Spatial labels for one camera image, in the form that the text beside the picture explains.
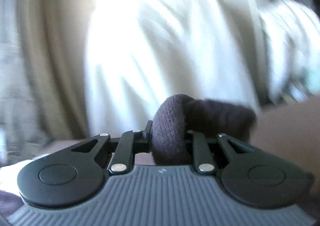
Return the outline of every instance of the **gray ribbed panel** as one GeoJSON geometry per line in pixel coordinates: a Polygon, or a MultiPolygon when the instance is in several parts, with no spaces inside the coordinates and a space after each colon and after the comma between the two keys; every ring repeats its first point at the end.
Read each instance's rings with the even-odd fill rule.
{"type": "Polygon", "coordinates": [[[135,166],[127,175],[112,176],[86,203],[63,210],[24,205],[9,221],[16,226],[306,226],[316,220],[296,205],[246,207],[226,196],[213,177],[198,176],[188,166],[135,166]]]}

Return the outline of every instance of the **silver screw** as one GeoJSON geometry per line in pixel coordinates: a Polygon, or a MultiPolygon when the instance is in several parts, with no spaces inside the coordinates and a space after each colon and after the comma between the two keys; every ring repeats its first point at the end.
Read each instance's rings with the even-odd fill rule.
{"type": "Polygon", "coordinates": [[[125,164],[114,164],[111,166],[111,170],[113,172],[122,172],[127,169],[127,166],[125,164]]]}
{"type": "Polygon", "coordinates": [[[214,165],[205,163],[205,164],[199,165],[198,168],[201,172],[211,172],[214,170],[214,165]]]}

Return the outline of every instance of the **dark purple fabric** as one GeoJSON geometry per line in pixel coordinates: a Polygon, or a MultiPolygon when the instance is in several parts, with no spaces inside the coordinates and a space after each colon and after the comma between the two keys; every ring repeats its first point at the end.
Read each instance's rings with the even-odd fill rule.
{"type": "Polygon", "coordinates": [[[0,190],[0,214],[8,217],[23,205],[22,199],[12,193],[0,190]]]}
{"type": "Polygon", "coordinates": [[[157,111],[152,124],[152,155],[157,165],[190,164],[184,144],[186,130],[215,137],[226,133],[247,140],[255,114],[243,106],[195,100],[184,94],[169,97],[157,111]]]}

